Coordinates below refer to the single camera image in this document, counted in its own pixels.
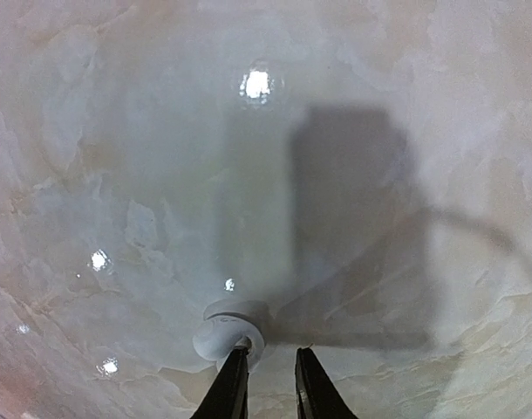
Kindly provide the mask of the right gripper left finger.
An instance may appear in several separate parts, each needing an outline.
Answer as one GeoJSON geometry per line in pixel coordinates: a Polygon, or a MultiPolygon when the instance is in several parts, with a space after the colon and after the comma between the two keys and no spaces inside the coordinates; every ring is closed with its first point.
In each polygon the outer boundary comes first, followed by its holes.
{"type": "Polygon", "coordinates": [[[248,349],[235,347],[204,399],[194,412],[194,419],[247,419],[248,349]]]}

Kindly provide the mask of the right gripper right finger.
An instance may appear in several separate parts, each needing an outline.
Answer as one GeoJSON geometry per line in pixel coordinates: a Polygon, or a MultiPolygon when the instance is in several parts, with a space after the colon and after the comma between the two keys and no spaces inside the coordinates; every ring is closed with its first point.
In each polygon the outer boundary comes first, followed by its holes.
{"type": "Polygon", "coordinates": [[[299,419],[357,419],[311,348],[298,348],[296,365],[299,419]]]}

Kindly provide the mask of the white earbud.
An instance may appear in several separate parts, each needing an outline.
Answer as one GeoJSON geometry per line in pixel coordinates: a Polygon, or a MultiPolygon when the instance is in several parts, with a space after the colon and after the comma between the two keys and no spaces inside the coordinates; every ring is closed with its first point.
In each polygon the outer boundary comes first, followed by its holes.
{"type": "Polygon", "coordinates": [[[193,335],[196,353],[221,368],[237,346],[248,349],[248,367],[253,372],[266,347],[264,330],[269,308],[258,300],[224,299],[208,306],[203,322],[193,335]]]}

